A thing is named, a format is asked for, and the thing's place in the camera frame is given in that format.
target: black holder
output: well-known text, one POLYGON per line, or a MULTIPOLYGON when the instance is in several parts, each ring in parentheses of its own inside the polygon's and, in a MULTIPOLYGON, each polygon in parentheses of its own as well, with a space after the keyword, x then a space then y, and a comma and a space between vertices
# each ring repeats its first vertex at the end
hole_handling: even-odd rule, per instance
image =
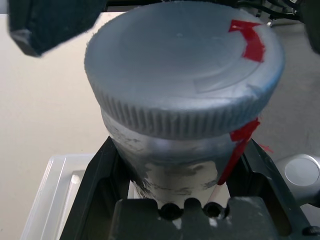
POLYGON ((60 240, 320 240, 271 158, 251 140, 227 186, 227 208, 127 199, 130 178, 109 137, 89 163, 60 240))

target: gray floor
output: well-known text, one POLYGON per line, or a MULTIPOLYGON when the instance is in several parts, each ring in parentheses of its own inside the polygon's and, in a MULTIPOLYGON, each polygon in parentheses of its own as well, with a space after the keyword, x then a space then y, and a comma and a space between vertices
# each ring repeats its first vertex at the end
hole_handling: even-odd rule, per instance
MULTIPOLYGON (((286 66, 253 139, 269 146, 274 161, 301 153, 320 156, 320 55, 312 52, 303 25, 273 29, 282 40, 286 66)), ((320 226, 319 208, 302 209, 311 224, 320 226)))

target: white plastic tray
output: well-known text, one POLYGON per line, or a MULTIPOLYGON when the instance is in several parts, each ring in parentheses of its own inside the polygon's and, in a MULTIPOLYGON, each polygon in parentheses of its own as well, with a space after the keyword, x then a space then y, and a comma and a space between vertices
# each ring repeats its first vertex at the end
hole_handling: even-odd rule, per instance
MULTIPOLYGON (((94 154, 53 156, 46 167, 20 240, 59 240, 86 168, 94 154)), ((214 190, 210 201, 227 205, 226 185, 214 190)), ((128 198, 137 198, 132 183, 128 198)))

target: white table surface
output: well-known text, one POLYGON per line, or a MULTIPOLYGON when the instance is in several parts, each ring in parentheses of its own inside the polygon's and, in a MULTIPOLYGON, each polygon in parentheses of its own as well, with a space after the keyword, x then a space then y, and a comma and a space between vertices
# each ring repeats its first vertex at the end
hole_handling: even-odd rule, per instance
POLYGON ((105 141, 83 61, 93 33, 118 14, 104 13, 93 30, 41 58, 18 49, 0 14, 1 240, 20 238, 51 156, 94 153, 105 141))

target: gray lid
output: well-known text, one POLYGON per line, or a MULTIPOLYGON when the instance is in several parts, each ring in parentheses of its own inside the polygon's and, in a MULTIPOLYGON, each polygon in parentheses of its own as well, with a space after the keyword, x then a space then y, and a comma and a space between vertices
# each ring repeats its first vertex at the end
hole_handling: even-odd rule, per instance
POLYGON ((101 108, 123 126, 161 138, 203 138, 257 117, 284 53, 272 30, 243 10, 173 1, 105 24, 90 40, 84 66, 101 108))

